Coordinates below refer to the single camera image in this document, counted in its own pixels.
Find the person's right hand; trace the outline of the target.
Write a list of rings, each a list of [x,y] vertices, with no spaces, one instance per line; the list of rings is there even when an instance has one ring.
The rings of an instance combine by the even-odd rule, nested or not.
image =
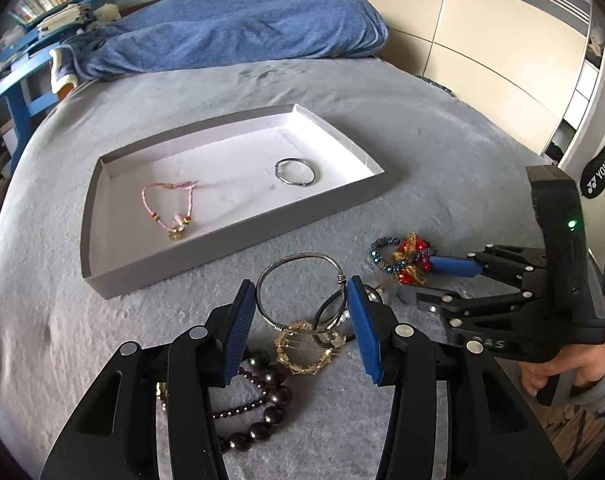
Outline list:
[[[605,376],[605,341],[603,344],[569,344],[549,362],[519,362],[524,389],[537,396],[555,375],[575,372],[574,385],[589,388]]]

